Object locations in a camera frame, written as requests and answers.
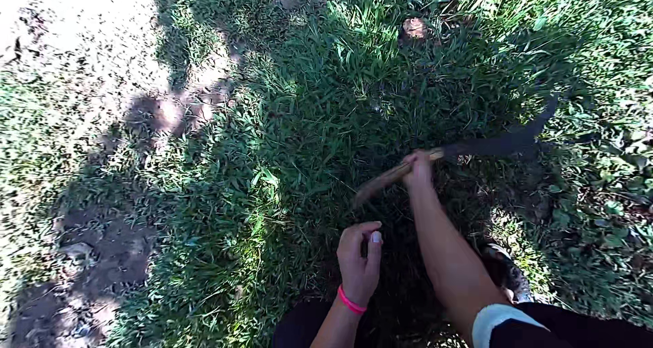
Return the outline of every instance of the dirt path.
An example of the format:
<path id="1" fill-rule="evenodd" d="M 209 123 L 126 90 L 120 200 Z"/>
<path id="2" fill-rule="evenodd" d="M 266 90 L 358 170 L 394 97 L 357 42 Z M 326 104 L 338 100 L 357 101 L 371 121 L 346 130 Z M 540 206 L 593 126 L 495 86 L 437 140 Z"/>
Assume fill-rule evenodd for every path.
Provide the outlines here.
<path id="1" fill-rule="evenodd" d="M 191 72 L 194 88 L 171 93 L 168 70 L 155 58 L 156 15 L 155 0 L 11 0 L 0 10 L 0 63 L 19 82 L 57 82 L 52 86 L 60 91 L 53 94 L 67 97 L 62 104 L 78 113 L 67 118 L 77 122 L 71 152 L 80 143 L 110 151 L 118 143 L 98 144 L 97 138 L 126 118 L 142 119 L 162 134 L 153 140 L 160 149 L 166 135 L 197 129 L 210 118 L 212 104 L 224 104 L 229 89 L 214 83 L 224 81 L 229 59 L 218 52 L 210 69 Z M 207 103 L 191 104 L 197 97 Z M 92 208 L 60 211 L 52 231 L 52 257 L 63 266 L 50 283 L 21 291 L 14 302 L 0 296 L 1 346 L 100 345 L 121 295 L 146 280 L 154 227 L 135 227 L 125 214 Z M 2 245 L 6 255 L 21 248 Z M 5 277 L 11 269 L 10 262 L 0 267 L 5 293 L 18 288 Z"/>

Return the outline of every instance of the black pants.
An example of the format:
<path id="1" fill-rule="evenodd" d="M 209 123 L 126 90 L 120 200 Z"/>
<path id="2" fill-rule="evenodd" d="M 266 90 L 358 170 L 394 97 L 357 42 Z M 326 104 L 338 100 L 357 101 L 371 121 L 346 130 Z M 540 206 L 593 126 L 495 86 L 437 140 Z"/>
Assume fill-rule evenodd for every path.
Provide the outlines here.
<path id="1" fill-rule="evenodd" d="M 516 306 L 574 348 L 653 347 L 653 333 L 623 320 L 601 320 L 543 303 Z M 331 303 L 301 302 L 277 325 L 273 348 L 308 348 L 322 325 Z"/>

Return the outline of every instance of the pink wristband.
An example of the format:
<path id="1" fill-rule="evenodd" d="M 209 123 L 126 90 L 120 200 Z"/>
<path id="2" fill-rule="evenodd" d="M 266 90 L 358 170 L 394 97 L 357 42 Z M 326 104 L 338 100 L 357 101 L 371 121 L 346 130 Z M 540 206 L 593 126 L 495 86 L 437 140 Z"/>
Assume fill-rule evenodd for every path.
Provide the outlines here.
<path id="1" fill-rule="evenodd" d="M 351 312 L 354 312 L 356 315 L 362 315 L 363 312 L 367 310 L 367 308 L 362 308 L 358 304 L 351 302 L 347 296 L 345 296 L 345 291 L 342 290 L 342 284 L 338 287 L 338 295 L 340 296 L 340 299 L 345 304 L 345 306 L 347 306 Z"/>

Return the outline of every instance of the shoe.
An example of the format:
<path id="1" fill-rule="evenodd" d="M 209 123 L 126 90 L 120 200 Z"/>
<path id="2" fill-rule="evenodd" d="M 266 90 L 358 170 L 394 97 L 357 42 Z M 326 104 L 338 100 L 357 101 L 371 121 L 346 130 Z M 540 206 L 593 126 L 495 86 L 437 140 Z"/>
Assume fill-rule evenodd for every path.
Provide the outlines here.
<path id="1" fill-rule="evenodd" d="M 528 279 L 515 265 L 508 252 L 497 244 L 479 247 L 481 260 L 494 284 L 513 293 L 513 302 L 534 302 Z"/>

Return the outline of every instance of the right hand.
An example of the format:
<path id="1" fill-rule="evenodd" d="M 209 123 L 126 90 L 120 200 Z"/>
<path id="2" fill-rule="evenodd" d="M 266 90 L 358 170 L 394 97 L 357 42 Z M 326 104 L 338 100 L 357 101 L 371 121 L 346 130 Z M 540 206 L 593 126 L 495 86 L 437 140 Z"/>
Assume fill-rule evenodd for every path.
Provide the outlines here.
<path id="1" fill-rule="evenodd" d="M 412 165 L 412 171 L 404 176 L 404 184 L 409 191 L 420 187 L 433 187 L 433 172 L 429 154 L 416 150 L 404 158 L 404 163 Z"/>

